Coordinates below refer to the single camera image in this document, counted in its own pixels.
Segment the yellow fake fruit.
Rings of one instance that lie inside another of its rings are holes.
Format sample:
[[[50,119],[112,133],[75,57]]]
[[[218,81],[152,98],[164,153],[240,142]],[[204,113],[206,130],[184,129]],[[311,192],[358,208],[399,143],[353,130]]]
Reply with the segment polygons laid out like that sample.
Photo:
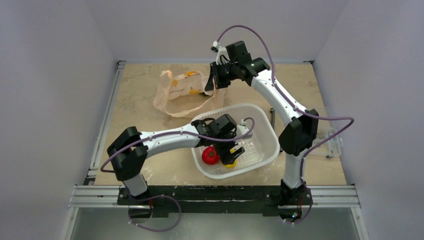
[[[234,168],[237,165],[237,160],[235,160],[233,163],[225,164],[224,166],[226,168]]]

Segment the red fake fruit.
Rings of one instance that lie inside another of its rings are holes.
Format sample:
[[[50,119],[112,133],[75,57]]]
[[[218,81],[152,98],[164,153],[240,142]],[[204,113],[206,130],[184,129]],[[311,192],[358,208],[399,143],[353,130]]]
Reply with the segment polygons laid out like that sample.
[[[220,156],[213,146],[209,146],[203,150],[201,159],[207,165],[215,165],[220,161]]]

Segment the orange translucent plastic bag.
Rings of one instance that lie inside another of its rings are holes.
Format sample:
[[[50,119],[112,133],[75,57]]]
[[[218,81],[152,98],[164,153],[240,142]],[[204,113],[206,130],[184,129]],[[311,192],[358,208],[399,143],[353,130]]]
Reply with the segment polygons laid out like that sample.
[[[207,82],[208,77],[200,71],[173,75],[171,70],[164,70],[152,104],[168,116],[189,119],[222,108],[227,90],[205,91]]]

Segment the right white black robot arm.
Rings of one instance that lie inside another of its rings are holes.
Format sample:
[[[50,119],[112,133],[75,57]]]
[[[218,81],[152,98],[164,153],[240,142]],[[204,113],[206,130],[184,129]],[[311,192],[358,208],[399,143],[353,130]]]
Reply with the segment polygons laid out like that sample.
[[[211,50],[216,60],[210,63],[210,73],[204,87],[206,92],[230,86],[242,80],[259,92],[271,105],[285,125],[278,137],[285,152],[285,173],[280,196],[288,204],[300,198],[303,185],[301,173],[305,169],[301,154],[310,149],[317,136],[319,114],[302,106],[272,76],[270,66],[261,57],[253,59],[243,41],[222,46],[214,41]]]

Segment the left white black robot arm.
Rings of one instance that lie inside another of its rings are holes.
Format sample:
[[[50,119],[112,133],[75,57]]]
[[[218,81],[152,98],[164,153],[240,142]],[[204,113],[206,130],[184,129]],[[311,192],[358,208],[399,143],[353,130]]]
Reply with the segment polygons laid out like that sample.
[[[141,174],[148,158],[177,149],[212,146],[219,160],[230,165],[245,151],[237,146],[238,142],[250,138],[252,131],[246,126],[245,119],[238,124],[227,113],[218,118],[196,119],[182,127],[156,132],[140,132],[131,126],[107,148],[109,158],[106,162],[111,163],[111,173],[123,182],[130,199],[142,205],[149,199],[147,181]]]

